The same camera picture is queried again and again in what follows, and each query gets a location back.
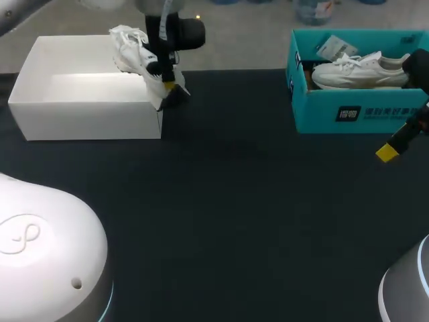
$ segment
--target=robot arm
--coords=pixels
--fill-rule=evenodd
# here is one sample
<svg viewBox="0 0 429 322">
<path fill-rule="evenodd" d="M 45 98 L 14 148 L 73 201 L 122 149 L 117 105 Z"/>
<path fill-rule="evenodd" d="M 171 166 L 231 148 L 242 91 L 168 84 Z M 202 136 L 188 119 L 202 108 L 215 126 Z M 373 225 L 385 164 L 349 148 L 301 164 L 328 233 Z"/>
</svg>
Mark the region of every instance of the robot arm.
<svg viewBox="0 0 429 322">
<path fill-rule="evenodd" d="M 410 82 L 429 95 L 429 52 L 416 50 L 402 65 L 410 77 Z M 410 142 L 423 132 L 429 134 L 429 103 L 424 104 L 407 119 L 406 123 L 377 151 L 377 156 L 385 163 L 408 150 Z"/>
<path fill-rule="evenodd" d="M 13 31 L 52 0 L 0 0 L 0 37 Z M 112 11 L 126 0 L 76 0 L 96 10 Z M 188 93 L 176 86 L 170 54 L 179 50 L 197 49 L 204 45 L 204 24 L 197 19 L 180 19 L 178 12 L 184 0 L 134 0 L 136 8 L 145 15 L 146 32 L 151 51 L 158 57 L 162 80 L 169 90 L 165 106 L 187 100 Z"/>
</svg>

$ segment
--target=logo on robot base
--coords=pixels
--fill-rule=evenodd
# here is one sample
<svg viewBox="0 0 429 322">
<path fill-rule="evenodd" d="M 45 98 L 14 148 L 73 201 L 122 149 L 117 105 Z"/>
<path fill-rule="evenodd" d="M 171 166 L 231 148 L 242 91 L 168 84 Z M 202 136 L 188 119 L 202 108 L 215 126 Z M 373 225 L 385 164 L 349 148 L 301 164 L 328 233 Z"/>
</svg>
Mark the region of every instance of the logo on robot base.
<svg viewBox="0 0 429 322">
<path fill-rule="evenodd" d="M 0 221 L 0 265 L 27 266 L 45 256 L 52 245 L 48 222 L 20 214 Z"/>
</svg>

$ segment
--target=black logo on box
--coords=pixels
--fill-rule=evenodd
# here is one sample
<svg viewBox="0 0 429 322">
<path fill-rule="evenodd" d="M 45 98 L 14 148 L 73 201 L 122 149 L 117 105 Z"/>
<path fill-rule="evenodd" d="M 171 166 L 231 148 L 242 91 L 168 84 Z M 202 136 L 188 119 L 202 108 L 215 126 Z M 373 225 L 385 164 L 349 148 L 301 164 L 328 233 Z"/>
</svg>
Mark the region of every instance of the black logo on box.
<svg viewBox="0 0 429 322">
<path fill-rule="evenodd" d="M 342 106 L 336 115 L 336 122 L 355 122 L 361 112 L 360 106 Z"/>
<path fill-rule="evenodd" d="M 302 61 L 301 61 L 301 56 L 300 56 L 300 53 L 299 52 L 296 52 L 295 53 L 295 64 L 296 64 L 296 70 L 298 70 L 299 69 L 299 67 L 300 67 L 300 64 L 302 63 Z"/>
</svg>

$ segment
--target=teal shoe box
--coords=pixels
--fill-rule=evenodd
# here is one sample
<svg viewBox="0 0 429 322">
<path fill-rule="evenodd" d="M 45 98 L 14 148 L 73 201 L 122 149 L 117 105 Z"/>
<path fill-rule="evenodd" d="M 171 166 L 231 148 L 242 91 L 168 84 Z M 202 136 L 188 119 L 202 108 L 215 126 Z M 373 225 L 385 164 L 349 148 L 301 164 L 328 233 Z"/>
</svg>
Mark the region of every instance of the teal shoe box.
<svg viewBox="0 0 429 322">
<path fill-rule="evenodd" d="M 298 132 L 394 133 L 427 103 L 421 89 L 309 89 L 303 66 L 324 61 L 317 52 L 332 35 L 360 56 L 381 50 L 384 57 L 401 58 L 418 48 L 429 50 L 424 31 L 294 30 L 286 76 Z"/>
</svg>

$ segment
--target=white cylinder cap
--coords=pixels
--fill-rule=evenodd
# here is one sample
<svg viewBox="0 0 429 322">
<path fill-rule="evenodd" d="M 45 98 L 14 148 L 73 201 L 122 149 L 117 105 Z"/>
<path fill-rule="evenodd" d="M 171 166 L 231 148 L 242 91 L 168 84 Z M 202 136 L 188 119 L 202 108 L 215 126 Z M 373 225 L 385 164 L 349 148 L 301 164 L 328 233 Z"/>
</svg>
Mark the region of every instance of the white cylinder cap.
<svg viewBox="0 0 429 322">
<path fill-rule="evenodd" d="M 56 321 L 97 284 L 105 231 L 80 199 L 0 174 L 0 322 Z"/>
</svg>

